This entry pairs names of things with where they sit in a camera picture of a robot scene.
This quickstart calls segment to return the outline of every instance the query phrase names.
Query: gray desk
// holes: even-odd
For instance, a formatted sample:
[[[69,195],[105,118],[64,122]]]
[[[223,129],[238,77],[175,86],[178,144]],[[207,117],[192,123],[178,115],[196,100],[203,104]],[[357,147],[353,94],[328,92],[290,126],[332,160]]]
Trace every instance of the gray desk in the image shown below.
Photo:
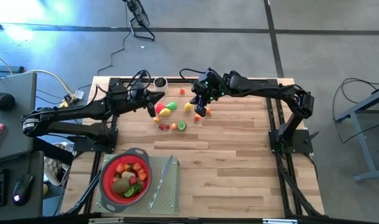
[[[27,173],[30,161],[29,173],[34,176],[30,199],[23,206],[12,203],[12,191],[19,178]],[[33,152],[27,156],[21,156],[7,162],[0,162],[0,170],[6,169],[7,198],[5,206],[0,207],[0,220],[20,218],[35,218],[42,215],[42,176],[44,170],[44,153]]]
[[[16,101],[14,109],[0,111],[0,123],[5,124],[0,136],[0,161],[28,154],[33,148],[33,139],[22,132],[21,116],[34,109],[36,81],[36,73],[0,78],[0,93],[10,93]]]

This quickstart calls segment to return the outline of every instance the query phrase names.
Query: gray floor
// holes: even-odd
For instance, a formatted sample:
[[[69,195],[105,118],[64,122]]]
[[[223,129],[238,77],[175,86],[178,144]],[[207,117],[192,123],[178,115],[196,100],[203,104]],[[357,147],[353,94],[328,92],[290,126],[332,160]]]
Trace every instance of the gray floor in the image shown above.
[[[379,0],[270,3],[277,29],[379,30]],[[151,27],[268,28],[262,0],[143,0],[143,4]],[[124,27],[125,13],[120,0],[27,0],[24,6],[1,1],[0,22]],[[113,57],[114,67],[100,75],[134,75],[146,68],[155,76],[172,76],[184,67],[213,67],[220,73],[235,69],[247,77],[277,77],[269,34],[155,34],[155,42],[128,37],[126,50]],[[96,71],[109,64],[110,53],[121,47],[125,35],[9,29],[0,32],[0,56],[11,65],[57,73],[74,91],[91,83]],[[379,179],[353,180],[354,174],[367,171],[359,143],[353,139],[341,144],[331,115],[334,91],[345,78],[379,82],[379,35],[278,35],[277,39],[284,76],[295,78],[316,98],[314,115],[306,126],[321,132],[313,145],[326,214],[379,222]],[[39,75],[38,89],[58,96],[65,94],[48,75]],[[361,100],[372,89],[364,84],[349,84],[346,92],[354,100]],[[46,105],[50,106],[37,102],[37,106]],[[351,105],[340,95],[336,113]],[[343,138],[354,134],[348,122],[341,124],[340,130]]]

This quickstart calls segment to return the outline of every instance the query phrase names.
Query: desk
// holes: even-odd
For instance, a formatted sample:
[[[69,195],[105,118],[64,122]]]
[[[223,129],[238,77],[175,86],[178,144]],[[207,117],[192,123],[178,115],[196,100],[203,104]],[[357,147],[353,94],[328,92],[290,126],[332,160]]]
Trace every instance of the desk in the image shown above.
[[[89,99],[94,95],[95,84],[107,89],[109,79],[94,77]],[[284,78],[278,79],[278,82],[289,85],[294,80]],[[185,89],[184,96],[179,95],[180,87]],[[102,97],[104,95],[98,92],[96,99]],[[184,133],[161,131],[146,110],[122,114],[118,118],[119,138],[115,153],[139,147],[150,156],[173,154],[178,157],[182,168],[178,217],[283,217],[276,159],[269,152],[270,125],[266,99],[254,96],[223,97],[209,105],[211,117],[194,124],[195,113],[183,112],[184,104],[192,97],[190,84],[169,83],[168,93],[160,100],[165,105],[170,101],[178,104],[178,109],[162,121],[186,121]],[[288,119],[291,112],[285,103],[283,111]],[[93,122],[84,120],[85,124]],[[299,188],[314,208],[323,213],[313,165],[304,155],[294,154],[292,157]],[[61,212],[71,208],[86,189],[93,158],[94,153],[84,152],[74,160]],[[290,191],[289,199],[294,211]]]
[[[34,176],[30,199],[24,206],[12,203],[12,193],[15,183],[27,173]],[[6,169],[7,197],[5,206],[0,207],[0,220],[20,218],[36,218],[42,215],[42,182],[44,170],[44,153],[33,152],[27,156],[0,162],[0,170]]]
[[[33,148],[33,138],[22,132],[21,116],[34,109],[36,81],[36,73],[0,78],[0,93],[11,94],[16,102],[12,110],[0,111],[0,123],[5,124],[0,135],[0,161],[28,154]]]

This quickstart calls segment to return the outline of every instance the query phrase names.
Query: wooden table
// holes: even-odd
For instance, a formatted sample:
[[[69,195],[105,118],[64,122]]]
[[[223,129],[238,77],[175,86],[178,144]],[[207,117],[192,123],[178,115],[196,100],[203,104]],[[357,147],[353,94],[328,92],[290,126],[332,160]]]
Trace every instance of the wooden table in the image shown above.
[[[95,84],[107,89],[109,79],[94,77],[89,99],[95,92]],[[280,78],[278,82],[288,85],[294,80]],[[179,88],[185,89],[184,96],[179,95]],[[98,91],[96,99],[103,97]],[[284,217],[276,160],[269,148],[266,99],[223,97],[209,105],[211,116],[194,124],[195,112],[184,112],[185,103],[192,97],[189,83],[170,83],[168,93],[159,101],[165,105],[170,101],[178,104],[176,111],[161,120],[170,124],[184,120],[187,123],[184,132],[161,131],[146,110],[122,114],[118,118],[115,153],[139,147],[151,156],[178,157],[182,168],[178,217]],[[288,119],[291,112],[282,104]],[[85,124],[93,122],[84,120]],[[302,154],[292,157],[299,188],[314,208],[323,213],[312,163]],[[86,189],[93,158],[93,152],[85,152],[74,160],[61,212],[71,208]],[[292,193],[288,192],[291,209],[295,211]]]

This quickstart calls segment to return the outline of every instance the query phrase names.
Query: green fruit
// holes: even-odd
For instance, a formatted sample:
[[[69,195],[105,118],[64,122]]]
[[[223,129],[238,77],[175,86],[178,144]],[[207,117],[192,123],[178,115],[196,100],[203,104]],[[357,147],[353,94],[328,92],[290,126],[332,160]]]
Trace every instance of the green fruit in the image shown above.
[[[176,110],[177,109],[177,103],[174,103],[174,102],[171,102],[169,103],[166,108],[170,109],[170,110]]]
[[[131,197],[133,196],[135,192],[135,187],[134,186],[131,186],[125,193],[124,193],[124,196],[125,197]]]
[[[185,123],[185,121],[179,121],[178,122],[178,130],[183,131],[183,130],[185,130],[185,128],[187,128],[187,124]]]
[[[130,188],[129,179],[120,178],[112,184],[112,191],[114,193],[120,194],[127,191]]]

